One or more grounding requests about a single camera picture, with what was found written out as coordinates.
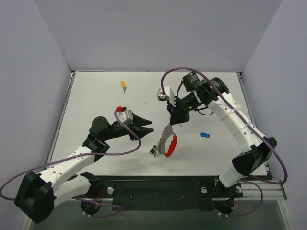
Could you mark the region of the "metal key organiser red handle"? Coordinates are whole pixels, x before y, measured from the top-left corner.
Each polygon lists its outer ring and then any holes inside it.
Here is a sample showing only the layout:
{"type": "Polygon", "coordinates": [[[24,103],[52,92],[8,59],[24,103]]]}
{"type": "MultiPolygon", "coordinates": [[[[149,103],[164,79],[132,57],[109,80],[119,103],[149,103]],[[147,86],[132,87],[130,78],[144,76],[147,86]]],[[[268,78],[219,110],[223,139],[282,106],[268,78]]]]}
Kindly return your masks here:
{"type": "Polygon", "coordinates": [[[162,131],[157,144],[157,156],[169,158],[175,151],[178,142],[178,136],[173,131],[170,124],[166,125],[162,131]]]}

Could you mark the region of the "key with blue tag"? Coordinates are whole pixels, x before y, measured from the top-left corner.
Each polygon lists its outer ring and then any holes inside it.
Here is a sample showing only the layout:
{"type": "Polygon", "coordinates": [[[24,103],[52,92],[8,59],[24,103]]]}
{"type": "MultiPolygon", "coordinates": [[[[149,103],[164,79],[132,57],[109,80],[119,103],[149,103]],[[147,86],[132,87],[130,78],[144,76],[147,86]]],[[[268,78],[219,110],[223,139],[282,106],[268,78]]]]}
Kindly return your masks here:
{"type": "Polygon", "coordinates": [[[210,134],[202,132],[202,131],[200,132],[200,136],[203,138],[210,138],[210,134]]]}

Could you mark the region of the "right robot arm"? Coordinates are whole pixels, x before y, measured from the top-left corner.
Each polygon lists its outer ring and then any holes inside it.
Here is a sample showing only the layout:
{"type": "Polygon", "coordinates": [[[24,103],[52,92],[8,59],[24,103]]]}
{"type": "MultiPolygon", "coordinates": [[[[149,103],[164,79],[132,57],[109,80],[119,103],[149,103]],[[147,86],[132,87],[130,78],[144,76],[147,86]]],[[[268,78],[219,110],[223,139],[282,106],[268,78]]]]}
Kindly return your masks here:
{"type": "Polygon", "coordinates": [[[158,89],[158,99],[167,102],[169,124],[172,126],[188,122],[190,112],[204,105],[219,117],[241,150],[215,181],[215,192],[225,196],[237,182],[250,176],[269,159],[277,141],[274,137],[266,137],[251,123],[220,78],[200,80],[196,72],[192,71],[181,82],[188,92],[184,98],[175,96],[170,87],[162,86],[158,89]]]}

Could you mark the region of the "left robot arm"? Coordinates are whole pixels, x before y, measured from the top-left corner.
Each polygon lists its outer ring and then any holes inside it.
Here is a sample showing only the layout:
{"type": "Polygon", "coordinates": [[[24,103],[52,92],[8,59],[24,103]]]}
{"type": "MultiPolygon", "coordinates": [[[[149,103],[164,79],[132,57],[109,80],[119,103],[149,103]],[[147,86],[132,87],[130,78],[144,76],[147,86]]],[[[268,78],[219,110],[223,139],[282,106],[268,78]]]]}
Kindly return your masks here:
{"type": "Polygon", "coordinates": [[[14,204],[34,223],[45,220],[60,203],[72,197],[85,194],[87,197],[97,195],[99,186],[93,181],[85,181],[81,176],[73,176],[108,155],[109,145],[106,141],[128,135],[132,141],[154,131],[148,128],[152,124],[135,115],[131,110],[115,111],[116,121],[96,117],[89,129],[87,139],[68,157],[54,161],[42,171],[30,170],[24,177],[14,199],[14,204]]]}

